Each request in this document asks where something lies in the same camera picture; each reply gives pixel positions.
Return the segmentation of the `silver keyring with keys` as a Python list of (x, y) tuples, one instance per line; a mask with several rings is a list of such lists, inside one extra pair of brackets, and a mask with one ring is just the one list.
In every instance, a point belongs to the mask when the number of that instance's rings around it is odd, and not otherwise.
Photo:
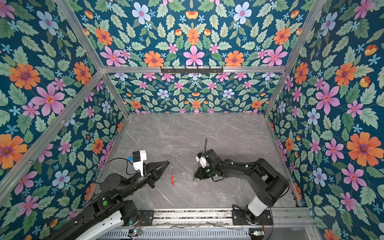
[(172, 166), (172, 162), (171, 161), (169, 162), (169, 170), (170, 170), (170, 178), (171, 178), (172, 186), (175, 187), (175, 180), (174, 180), (174, 174), (173, 174), (173, 166)]

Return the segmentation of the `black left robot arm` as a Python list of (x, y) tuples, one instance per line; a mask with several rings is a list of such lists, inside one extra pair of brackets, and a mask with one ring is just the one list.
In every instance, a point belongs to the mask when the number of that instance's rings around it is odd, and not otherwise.
[(132, 200), (125, 200), (149, 185), (155, 187), (169, 161), (144, 164), (142, 170), (130, 178), (113, 173), (100, 184), (101, 192), (77, 215), (48, 240), (96, 240), (107, 232), (125, 224), (136, 224), (139, 211)]

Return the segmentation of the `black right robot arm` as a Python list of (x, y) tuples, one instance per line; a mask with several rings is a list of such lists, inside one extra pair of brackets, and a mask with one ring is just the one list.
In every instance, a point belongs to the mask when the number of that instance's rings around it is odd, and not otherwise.
[(262, 220), (263, 212), (273, 207), (290, 187), (287, 178), (262, 158), (249, 163), (222, 160), (211, 149), (198, 153), (196, 161), (198, 169), (195, 179), (219, 182), (227, 178), (238, 178), (248, 182), (255, 196), (245, 208), (237, 209), (242, 211), (247, 223), (251, 225)]

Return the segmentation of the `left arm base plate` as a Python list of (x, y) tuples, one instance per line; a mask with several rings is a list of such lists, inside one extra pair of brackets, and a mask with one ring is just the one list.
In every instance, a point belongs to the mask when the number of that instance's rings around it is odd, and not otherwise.
[(131, 226), (144, 226), (149, 227), (152, 226), (153, 220), (155, 217), (154, 210), (138, 210), (138, 214), (134, 217), (134, 221)]

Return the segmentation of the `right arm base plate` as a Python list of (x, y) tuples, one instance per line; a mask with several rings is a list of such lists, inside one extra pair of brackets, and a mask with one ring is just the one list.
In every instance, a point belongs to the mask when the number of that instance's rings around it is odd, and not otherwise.
[(235, 226), (272, 226), (274, 221), (269, 209), (264, 210), (259, 216), (254, 215), (251, 211), (232, 208), (232, 221)]

